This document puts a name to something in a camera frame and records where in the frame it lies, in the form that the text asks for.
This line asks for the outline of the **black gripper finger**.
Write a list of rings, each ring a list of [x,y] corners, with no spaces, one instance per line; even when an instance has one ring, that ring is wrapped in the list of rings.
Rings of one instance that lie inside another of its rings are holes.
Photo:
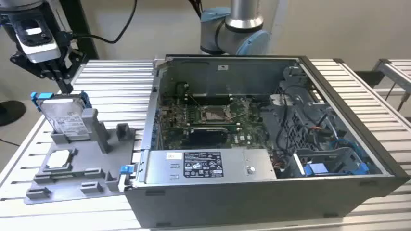
[[[69,49],[68,59],[71,61],[71,66],[67,68],[67,71],[64,72],[64,87],[65,88],[63,90],[63,93],[71,93],[73,91],[71,81],[73,79],[73,76],[81,64],[85,62],[85,54],[80,52],[77,49]]]
[[[63,93],[67,92],[67,84],[64,81],[67,67],[61,58],[32,63],[25,54],[16,51],[11,56],[9,61],[40,79],[48,78],[55,81],[60,91]]]

